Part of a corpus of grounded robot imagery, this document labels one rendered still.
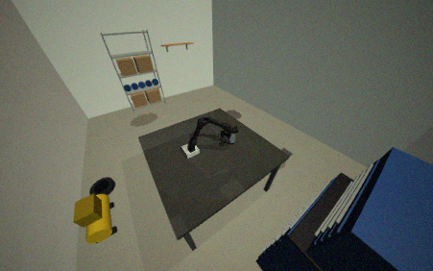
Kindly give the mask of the grey sloped panel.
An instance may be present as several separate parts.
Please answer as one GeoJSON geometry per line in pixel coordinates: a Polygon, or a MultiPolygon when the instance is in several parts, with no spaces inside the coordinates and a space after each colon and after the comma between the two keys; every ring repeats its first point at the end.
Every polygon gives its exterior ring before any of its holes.
{"type": "MultiPolygon", "coordinates": [[[[234,145],[235,138],[236,138],[236,135],[235,134],[231,134],[231,137],[229,139],[230,140],[230,144],[234,145]]],[[[224,136],[224,140],[223,140],[224,143],[225,143],[225,139],[228,139],[228,137],[224,136]]]]}

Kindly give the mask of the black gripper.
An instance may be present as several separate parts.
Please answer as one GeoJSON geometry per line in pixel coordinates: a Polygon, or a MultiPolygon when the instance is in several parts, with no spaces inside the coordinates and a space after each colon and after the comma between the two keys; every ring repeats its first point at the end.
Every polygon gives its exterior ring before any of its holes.
{"type": "Polygon", "coordinates": [[[230,144],[230,140],[229,140],[229,137],[231,137],[231,134],[230,134],[230,135],[225,135],[225,136],[227,136],[227,137],[228,137],[228,139],[225,139],[225,143],[227,143],[227,144],[230,144]]]}

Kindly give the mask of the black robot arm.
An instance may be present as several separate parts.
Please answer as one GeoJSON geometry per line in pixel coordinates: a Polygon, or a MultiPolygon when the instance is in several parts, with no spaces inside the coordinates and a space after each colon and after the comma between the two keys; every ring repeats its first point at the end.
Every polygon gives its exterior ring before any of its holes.
{"type": "Polygon", "coordinates": [[[214,124],[216,126],[219,126],[219,127],[221,127],[224,130],[224,131],[221,131],[221,137],[224,137],[225,135],[229,136],[231,133],[233,133],[233,134],[238,133],[237,126],[231,128],[231,126],[228,123],[226,123],[226,122],[220,122],[220,121],[218,121],[216,119],[213,119],[211,117],[199,118],[198,119],[198,124],[197,124],[196,131],[195,131],[193,137],[191,137],[191,139],[188,141],[188,149],[187,150],[190,153],[193,152],[193,151],[195,151],[195,145],[198,142],[197,137],[199,135],[199,132],[200,132],[201,128],[203,126],[206,126],[209,123],[214,124]]]}

